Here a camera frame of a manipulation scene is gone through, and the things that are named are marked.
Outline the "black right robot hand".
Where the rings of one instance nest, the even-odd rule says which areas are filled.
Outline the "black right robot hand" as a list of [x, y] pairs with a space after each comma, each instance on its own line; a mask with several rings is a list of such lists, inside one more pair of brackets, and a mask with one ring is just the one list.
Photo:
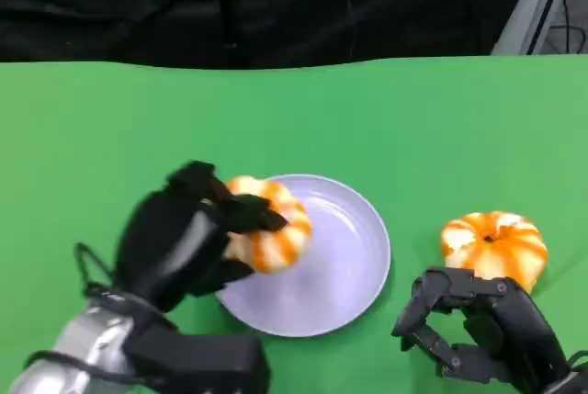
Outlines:
[[[426, 322], [432, 312], [460, 310], [471, 344], [450, 344]], [[417, 277], [391, 332], [401, 350], [420, 348], [440, 377], [520, 393], [558, 391], [575, 377], [560, 342], [528, 293], [512, 278], [483, 279], [469, 269], [433, 267]]]

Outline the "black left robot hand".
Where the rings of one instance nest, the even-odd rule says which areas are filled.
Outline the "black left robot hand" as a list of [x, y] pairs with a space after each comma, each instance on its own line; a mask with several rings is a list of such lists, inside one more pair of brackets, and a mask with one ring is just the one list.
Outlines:
[[267, 199], [234, 195], [214, 165], [189, 162], [134, 209], [119, 240], [113, 283], [168, 312], [188, 294], [208, 295], [253, 273], [243, 260], [226, 257], [231, 234], [286, 224]]

